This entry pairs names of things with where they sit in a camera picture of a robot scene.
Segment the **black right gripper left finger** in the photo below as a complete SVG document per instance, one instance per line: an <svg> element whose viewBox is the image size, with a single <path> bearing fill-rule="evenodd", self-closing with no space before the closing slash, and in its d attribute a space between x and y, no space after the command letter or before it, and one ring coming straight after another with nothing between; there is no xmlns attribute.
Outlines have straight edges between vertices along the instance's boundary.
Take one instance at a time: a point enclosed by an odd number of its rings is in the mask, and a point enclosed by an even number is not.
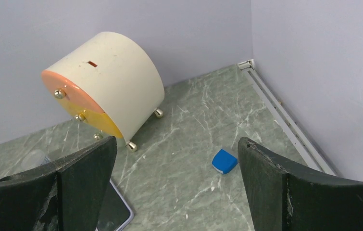
<svg viewBox="0 0 363 231"><path fill-rule="evenodd" d="M0 231L93 231L117 154L106 137L0 179Z"/></svg>

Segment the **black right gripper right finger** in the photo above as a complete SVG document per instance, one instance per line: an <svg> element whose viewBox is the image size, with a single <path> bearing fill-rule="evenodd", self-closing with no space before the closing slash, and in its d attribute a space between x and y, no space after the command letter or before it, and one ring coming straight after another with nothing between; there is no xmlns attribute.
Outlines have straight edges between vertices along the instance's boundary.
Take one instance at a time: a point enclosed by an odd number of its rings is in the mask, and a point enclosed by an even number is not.
<svg viewBox="0 0 363 231"><path fill-rule="evenodd" d="M363 182L329 175L243 137L238 161L255 230L363 231Z"/></svg>

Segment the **small blue box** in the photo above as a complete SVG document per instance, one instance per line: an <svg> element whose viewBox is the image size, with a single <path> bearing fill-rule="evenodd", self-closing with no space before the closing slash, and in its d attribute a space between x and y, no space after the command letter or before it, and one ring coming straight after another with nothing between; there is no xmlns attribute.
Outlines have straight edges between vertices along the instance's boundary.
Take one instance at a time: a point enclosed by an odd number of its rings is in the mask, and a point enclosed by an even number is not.
<svg viewBox="0 0 363 231"><path fill-rule="evenodd" d="M220 149L212 159L213 168L221 174L229 173L237 164L237 157L225 149Z"/></svg>

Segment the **round cream drawer box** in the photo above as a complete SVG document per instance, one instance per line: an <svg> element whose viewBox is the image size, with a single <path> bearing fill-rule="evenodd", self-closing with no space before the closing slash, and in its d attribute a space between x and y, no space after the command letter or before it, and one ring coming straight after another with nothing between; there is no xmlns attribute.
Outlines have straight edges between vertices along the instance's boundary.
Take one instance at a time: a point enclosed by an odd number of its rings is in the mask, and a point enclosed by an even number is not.
<svg viewBox="0 0 363 231"><path fill-rule="evenodd" d="M147 53L130 38L101 32L41 72L56 101L76 121L136 151L133 136L159 108L164 87Z"/></svg>

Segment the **aluminium side rail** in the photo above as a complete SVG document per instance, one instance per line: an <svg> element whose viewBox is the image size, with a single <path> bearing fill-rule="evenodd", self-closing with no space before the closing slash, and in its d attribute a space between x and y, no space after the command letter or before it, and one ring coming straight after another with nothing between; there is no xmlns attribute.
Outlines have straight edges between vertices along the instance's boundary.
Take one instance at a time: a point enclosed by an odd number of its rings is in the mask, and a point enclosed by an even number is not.
<svg viewBox="0 0 363 231"><path fill-rule="evenodd" d="M291 118L282 106L281 102L269 90L267 85L254 68L253 60L247 60L238 64L238 68L252 83L253 88L264 101L277 123L280 125L288 139L294 145L305 163L315 170L337 176L334 168L325 160L323 155L315 148L304 132Z"/></svg>

